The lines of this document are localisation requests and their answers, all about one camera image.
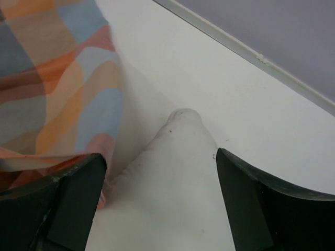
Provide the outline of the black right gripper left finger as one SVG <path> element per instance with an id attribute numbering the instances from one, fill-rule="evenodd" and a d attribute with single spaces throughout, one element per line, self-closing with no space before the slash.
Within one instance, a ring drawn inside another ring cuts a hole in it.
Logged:
<path id="1" fill-rule="evenodd" d="M 84 250 L 107 164 L 91 154 L 1 192 L 1 250 Z"/>

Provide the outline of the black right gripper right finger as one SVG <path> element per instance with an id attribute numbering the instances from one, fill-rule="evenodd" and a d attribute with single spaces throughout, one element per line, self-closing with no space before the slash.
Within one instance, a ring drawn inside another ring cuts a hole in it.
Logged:
<path id="1" fill-rule="evenodd" d="M 236 250 L 334 250 L 334 195 L 262 171 L 226 149 L 218 178 Z"/>

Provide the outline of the white pillow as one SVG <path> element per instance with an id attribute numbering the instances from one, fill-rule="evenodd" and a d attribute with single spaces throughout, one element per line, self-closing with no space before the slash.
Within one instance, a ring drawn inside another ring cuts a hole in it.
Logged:
<path id="1" fill-rule="evenodd" d="M 217 144 L 191 109 L 171 113 L 117 176 L 95 214 L 87 250 L 234 250 Z"/>

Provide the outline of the colourful checked pillowcase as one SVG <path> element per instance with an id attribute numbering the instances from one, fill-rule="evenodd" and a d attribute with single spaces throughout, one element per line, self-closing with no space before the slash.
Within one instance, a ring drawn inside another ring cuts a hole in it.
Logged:
<path id="1" fill-rule="evenodd" d="M 95 1 L 1 1 L 1 191 L 89 154 L 110 165 L 121 86 Z"/>

